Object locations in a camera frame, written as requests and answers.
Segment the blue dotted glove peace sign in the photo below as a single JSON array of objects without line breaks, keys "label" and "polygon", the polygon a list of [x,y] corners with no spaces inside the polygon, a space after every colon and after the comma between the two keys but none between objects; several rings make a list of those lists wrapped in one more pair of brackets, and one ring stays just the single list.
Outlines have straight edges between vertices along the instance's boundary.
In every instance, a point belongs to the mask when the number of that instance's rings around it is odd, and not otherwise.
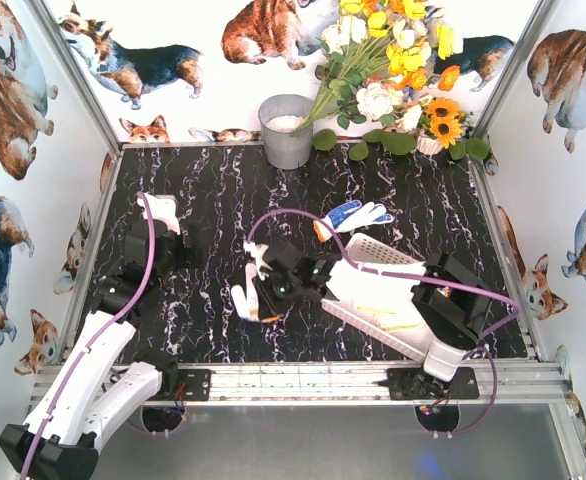
[{"label": "blue dotted glove peace sign", "polygon": [[254,263],[245,266],[245,286],[239,284],[231,287],[230,293],[237,315],[249,322],[272,323],[280,319],[279,315],[261,313],[259,310],[259,298],[254,284],[258,279],[258,271]]}]

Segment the blue dotted glove orange cuff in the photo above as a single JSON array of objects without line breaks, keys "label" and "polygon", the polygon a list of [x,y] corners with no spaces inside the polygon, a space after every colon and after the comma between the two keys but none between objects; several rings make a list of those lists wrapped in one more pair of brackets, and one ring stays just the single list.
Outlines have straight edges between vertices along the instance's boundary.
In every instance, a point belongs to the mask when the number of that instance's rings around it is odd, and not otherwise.
[{"label": "blue dotted glove orange cuff", "polygon": [[330,210],[320,221],[314,220],[314,231],[321,242],[328,241],[334,233],[352,232],[369,225],[391,223],[395,217],[381,203],[352,200]]}]

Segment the white glove orange cuff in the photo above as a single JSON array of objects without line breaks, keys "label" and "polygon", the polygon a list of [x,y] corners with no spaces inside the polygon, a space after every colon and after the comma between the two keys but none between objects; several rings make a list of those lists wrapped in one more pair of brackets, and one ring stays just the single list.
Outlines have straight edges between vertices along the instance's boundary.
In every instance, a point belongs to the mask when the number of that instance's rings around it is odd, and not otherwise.
[{"label": "white glove orange cuff", "polygon": [[405,295],[399,296],[355,296],[351,305],[359,311],[369,312],[376,315],[393,315],[399,313],[411,303]]}]

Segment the orange dotted white glove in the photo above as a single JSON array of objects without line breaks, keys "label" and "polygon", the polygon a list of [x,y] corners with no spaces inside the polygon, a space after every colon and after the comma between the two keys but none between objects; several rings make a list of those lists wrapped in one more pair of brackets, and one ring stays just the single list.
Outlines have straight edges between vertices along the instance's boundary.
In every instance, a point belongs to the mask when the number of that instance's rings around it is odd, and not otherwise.
[{"label": "orange dotted white glove", "polygon": [[420,313],[413,307],[404,308],[397,312],[375,309],[358,309],[357,312],[387,333],[415,329],[425,324]]}]

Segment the white perforated storage basket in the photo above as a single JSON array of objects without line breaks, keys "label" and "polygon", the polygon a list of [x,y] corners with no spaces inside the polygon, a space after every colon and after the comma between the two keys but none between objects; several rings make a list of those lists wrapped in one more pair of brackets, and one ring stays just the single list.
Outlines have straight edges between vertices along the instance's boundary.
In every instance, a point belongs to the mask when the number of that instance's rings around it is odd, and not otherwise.
[{"label": "white perforated storage basket", "polygon": [[424,263],[363,233],[352,236],[346,251],[353,261],[373,271],[365,273],[338,261],[327,282],[329,296],[322,300],[323,310],[402,355],[423,362],[434,334],[412,303],[411,288],[417,283],[378,273],[422,275]]}]

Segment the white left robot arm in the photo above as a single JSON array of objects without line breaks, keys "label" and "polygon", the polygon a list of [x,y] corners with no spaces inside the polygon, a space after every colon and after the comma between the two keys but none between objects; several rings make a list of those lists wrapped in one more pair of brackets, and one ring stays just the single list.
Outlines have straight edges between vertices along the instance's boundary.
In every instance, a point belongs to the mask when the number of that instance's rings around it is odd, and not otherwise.
[{"label": "white left robot arm", "polygon": [[88,479],[108,439],[149,399],[171,402],[168,423],[145,428],[167,435],[188,415],[184,397],[207,396],[207,378],[187,383],[176,357],[149,347],[129,367],[114,362],[143,321],[156,313],[168,277],[203,264],[199,229],[179,232],[162,220],[136,221],[122,256],[95,294],[76,344],[39,404],[20,424],[8,424],[0,448],[23,479]]}]

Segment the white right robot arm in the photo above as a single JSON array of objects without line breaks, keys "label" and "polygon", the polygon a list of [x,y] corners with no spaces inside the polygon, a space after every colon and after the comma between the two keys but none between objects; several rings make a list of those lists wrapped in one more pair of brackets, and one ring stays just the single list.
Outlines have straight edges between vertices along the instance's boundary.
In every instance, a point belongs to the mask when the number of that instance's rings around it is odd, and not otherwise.
[{"label": "white right robot arm", "polygon": [[252,259],[243,318],[264,322],[300,297],[317,301],[442,382],[476,347],[491,305],[480,280],[450,255],[418,261],[361,233],[344,255],[304,255],[285,241],[244,249]]}]

